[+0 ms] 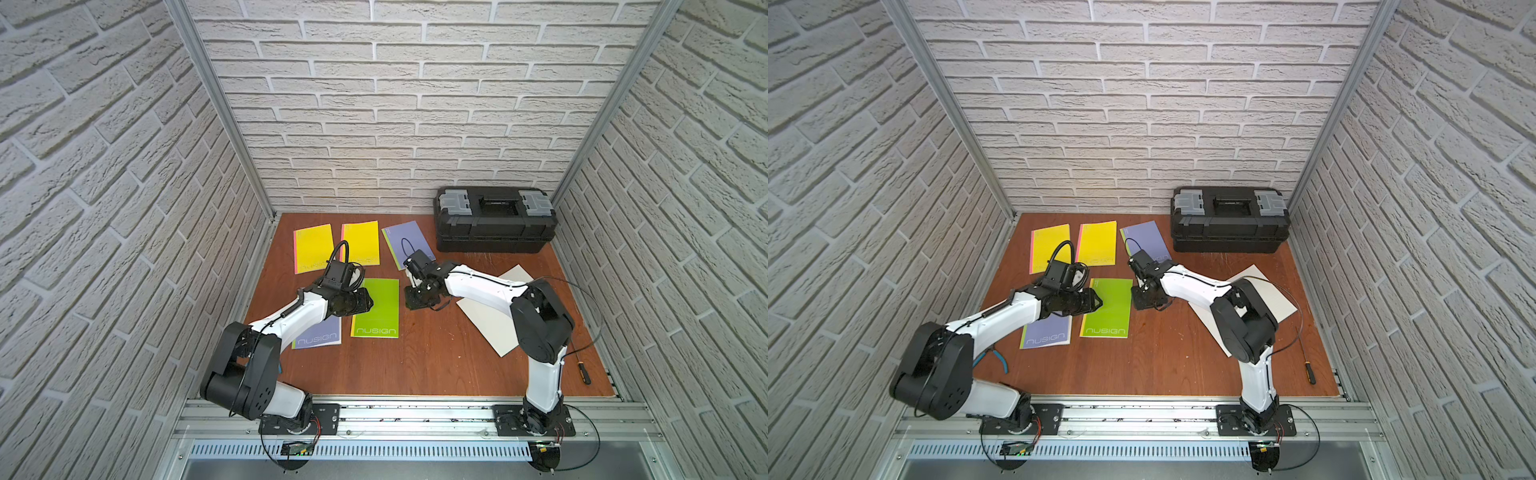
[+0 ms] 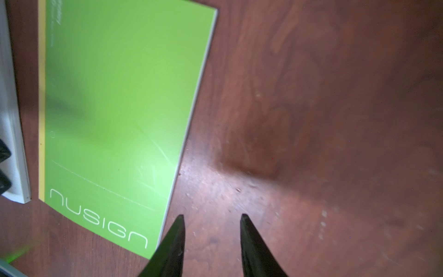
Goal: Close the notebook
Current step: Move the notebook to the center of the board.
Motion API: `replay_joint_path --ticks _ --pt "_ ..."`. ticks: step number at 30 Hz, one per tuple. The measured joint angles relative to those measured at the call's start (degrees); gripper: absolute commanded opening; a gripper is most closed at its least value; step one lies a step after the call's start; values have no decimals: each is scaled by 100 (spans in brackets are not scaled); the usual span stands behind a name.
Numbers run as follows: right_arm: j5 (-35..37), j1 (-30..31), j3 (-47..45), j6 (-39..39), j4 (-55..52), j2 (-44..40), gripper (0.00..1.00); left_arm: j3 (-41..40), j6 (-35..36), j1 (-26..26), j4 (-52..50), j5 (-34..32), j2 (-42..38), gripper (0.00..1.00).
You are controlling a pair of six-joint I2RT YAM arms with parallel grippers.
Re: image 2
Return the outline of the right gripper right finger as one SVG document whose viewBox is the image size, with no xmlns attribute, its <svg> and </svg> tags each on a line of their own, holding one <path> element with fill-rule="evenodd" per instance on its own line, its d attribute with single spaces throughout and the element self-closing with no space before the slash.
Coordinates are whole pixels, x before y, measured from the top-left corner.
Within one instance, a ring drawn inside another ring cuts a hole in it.
<svg viewBox="0 0 443 277">
<path fill-rule="evenodd" d="M 247 214 L 241 216 L 240 237 L 245 277 L 288 277 Z"/>
</svg>

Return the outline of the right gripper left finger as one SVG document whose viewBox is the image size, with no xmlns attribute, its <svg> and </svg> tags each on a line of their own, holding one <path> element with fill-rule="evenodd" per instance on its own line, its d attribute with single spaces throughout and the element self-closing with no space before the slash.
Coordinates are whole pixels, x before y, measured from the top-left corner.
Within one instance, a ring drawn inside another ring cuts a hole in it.
<svg viewBox="0 0 443 277">
<path fill-rule="evenodd" d="M 185 236 L 185 219 L 179 215 L 139 277 L 181 277 Z"/>
</svg>

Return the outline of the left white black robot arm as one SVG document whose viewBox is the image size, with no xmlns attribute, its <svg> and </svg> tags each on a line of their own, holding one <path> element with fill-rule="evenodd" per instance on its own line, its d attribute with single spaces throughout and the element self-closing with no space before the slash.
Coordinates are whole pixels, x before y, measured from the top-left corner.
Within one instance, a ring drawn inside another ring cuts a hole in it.
<svg viewBox="0 0 443 277">
<path fill-rule="evenodd" d="M 1 196 L 31 201 L 5 1 L 1 1 Z"/>
</svg>

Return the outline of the notebook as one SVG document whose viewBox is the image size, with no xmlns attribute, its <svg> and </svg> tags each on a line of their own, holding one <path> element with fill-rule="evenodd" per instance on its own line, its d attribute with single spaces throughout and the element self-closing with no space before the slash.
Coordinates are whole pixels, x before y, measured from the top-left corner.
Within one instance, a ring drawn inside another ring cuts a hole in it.
<svg viewBox="0 0 443 277">
<path fill-rule="evenodd" d="M 151 258 L 218 10 L 194 1 L 39 1 L 39 198 Z"/>
</svg>

